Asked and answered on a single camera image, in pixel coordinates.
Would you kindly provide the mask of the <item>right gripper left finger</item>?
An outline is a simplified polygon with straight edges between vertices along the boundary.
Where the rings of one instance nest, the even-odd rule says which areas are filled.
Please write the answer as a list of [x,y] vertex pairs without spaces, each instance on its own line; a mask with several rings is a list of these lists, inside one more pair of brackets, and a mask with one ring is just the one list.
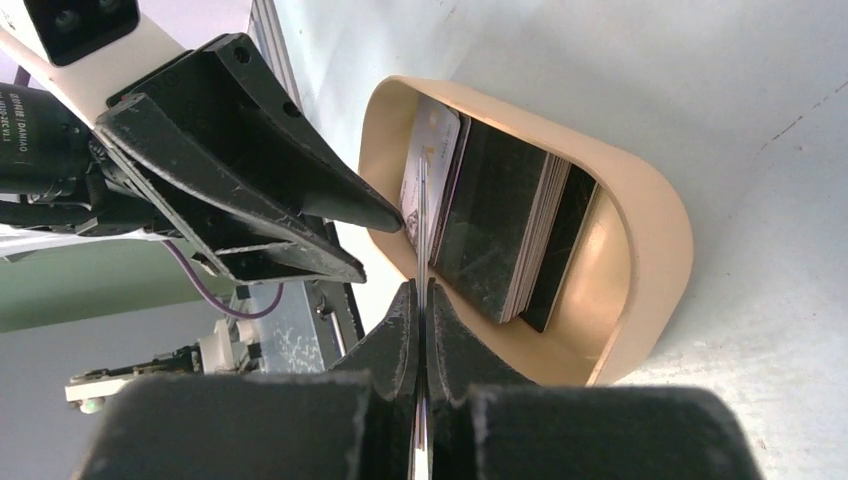
[[410,479],[418,283],[317,374],[154,375],[110,403],[77,479]]

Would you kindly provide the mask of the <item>black card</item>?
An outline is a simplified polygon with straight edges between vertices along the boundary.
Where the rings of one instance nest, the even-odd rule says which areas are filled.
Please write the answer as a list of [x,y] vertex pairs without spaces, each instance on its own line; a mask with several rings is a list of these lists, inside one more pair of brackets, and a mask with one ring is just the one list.
[[490,321],[507,305],[547,153],[472,120],[434,270]]

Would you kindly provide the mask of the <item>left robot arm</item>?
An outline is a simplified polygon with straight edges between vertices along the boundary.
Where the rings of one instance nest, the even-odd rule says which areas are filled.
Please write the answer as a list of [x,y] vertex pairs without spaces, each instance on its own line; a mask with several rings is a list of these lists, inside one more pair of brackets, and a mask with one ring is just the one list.
[[241,284],[362,283],[330,229],[394,233],[399,210],[301,114],[252,39],[223,34],[111,93],[86,126],[44,90],[1,88],[1,221],[36,233],[183,239]]

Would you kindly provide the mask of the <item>thin silver card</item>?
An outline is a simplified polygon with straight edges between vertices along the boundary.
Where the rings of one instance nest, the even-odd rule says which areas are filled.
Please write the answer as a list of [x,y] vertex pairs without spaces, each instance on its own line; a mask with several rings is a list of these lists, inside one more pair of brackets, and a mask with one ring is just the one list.
[[419,306],[419,317],[424,320],[427,308],[427,283],[429,262],[429,224],[428,224],[428,160],[424,152],[419,155],[418,166],[418,209],[417,209],[417,270],[416,284],[418,288],[417,300]]

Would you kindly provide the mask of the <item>silver VIP card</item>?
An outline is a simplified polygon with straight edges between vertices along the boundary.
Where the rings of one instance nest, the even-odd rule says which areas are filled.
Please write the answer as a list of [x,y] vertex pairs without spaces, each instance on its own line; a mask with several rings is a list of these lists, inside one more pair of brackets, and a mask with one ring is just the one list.
[[400,190],[401,212],[413,248],[418,247],[420,161],[427,163],[428,206],[425,225],[428,243],[432,244],[436,217],[441,208],[460,127],[461,120],[456,111],[426,95],[419,95]]

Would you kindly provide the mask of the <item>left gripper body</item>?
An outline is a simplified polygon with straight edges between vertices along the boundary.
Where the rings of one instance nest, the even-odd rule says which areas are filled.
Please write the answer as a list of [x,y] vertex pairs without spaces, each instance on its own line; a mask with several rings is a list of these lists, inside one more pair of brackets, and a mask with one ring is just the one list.
[[74,190],[92,216],[66,226],[80,237],[109,237],[139,231],[156,238],[181,239],[183,235],[138,190],[109,151],[93,134],[88,136],[89,163],[85,185]]

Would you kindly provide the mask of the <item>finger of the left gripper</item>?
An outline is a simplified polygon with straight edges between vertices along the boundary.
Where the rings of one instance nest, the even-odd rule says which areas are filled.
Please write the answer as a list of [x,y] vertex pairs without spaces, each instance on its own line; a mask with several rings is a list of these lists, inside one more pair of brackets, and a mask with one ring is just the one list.
[[363,283],[360,261],[240,178],[145,94],[102,113],[95,131],[202,257],[241,284]]
[[347,166],[253,40],[221,34],[126,87],[145,94],[251,187],[296,216],[394,233],[397,207]]

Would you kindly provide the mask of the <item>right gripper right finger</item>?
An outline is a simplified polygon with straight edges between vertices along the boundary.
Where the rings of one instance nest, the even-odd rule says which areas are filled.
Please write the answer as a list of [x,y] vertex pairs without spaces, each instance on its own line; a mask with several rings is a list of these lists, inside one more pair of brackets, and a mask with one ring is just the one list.
[[731,410],[693,387],[544,387],[427,286],[436,479],[758,479]]

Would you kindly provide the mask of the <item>beige card tray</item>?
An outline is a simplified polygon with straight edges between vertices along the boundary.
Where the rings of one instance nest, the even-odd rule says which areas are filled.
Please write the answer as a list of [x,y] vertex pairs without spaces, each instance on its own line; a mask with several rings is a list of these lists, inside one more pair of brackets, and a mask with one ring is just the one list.
[[656,345],[693,267],[692,228],[669,181],[633,154],[470,87],[390,76],[368,101],[358,166],[390,201],[399,198],[420,95],[573,162],[598,185],[547,328],[496,324],[446,286],[461,322],[541,385],[606,385],[633,372]]

